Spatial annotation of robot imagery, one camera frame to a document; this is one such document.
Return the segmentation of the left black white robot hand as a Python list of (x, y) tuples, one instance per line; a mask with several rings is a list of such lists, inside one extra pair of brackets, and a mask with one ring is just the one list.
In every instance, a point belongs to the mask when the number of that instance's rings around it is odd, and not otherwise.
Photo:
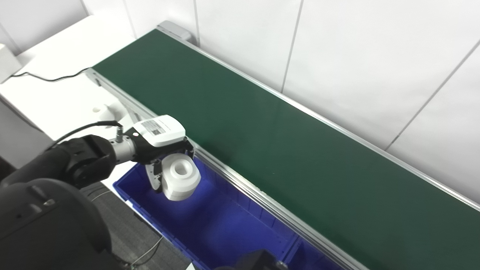
[(200, 174), (193, 162), (195, 148), (182, 124), (170, 115), (139, 121), (115, 147), (119, 164), (143, 164), (152, 189), (173, 201), (184, 200), (197, 187)]

